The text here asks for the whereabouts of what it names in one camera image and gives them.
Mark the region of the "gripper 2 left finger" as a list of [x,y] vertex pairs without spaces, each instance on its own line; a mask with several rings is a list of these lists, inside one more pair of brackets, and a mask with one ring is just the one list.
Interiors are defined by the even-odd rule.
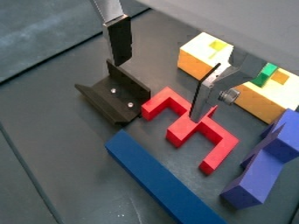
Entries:
[[130,17],[123,13],[118,0],[89,0],[102,19],[113,64],[118,67],[132,58]]

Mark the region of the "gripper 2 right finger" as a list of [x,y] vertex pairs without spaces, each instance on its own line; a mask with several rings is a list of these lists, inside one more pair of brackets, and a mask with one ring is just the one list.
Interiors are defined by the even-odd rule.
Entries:
[[266,62],[253,54],[234,47],[228,56],[228,66],[220,62],[198,80],[190,103],[189,118],[198,122],[208,110],[222,102],[230,105],[238,98],[234,89],[240,84],[253,80]]

